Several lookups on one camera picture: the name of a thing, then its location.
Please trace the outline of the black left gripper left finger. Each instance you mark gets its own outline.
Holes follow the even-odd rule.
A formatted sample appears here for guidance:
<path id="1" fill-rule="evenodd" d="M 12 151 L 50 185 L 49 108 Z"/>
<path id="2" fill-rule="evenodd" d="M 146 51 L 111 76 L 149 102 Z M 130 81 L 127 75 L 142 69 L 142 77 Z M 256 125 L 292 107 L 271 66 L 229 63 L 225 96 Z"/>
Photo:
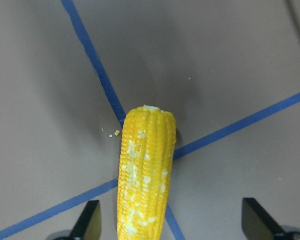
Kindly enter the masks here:
<path id="1" fill-rule="evenodd" d="M 70 240 L 99 240 L 101 232 L 102 217 L 100 201 L 90 200 L 86 203 L 68 237 Z"/>

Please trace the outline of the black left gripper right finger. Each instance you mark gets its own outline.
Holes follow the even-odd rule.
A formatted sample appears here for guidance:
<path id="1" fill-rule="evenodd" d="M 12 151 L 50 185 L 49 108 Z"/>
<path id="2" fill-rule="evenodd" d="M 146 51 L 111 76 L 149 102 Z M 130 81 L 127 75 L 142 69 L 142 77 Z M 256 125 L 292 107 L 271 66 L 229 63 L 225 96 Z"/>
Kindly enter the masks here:
<path id="1" fill-rule="evenodd" d="M 241 228 L 247 240 L 286 239 L 286 232 L 252 197 L 242 199 Z"/>

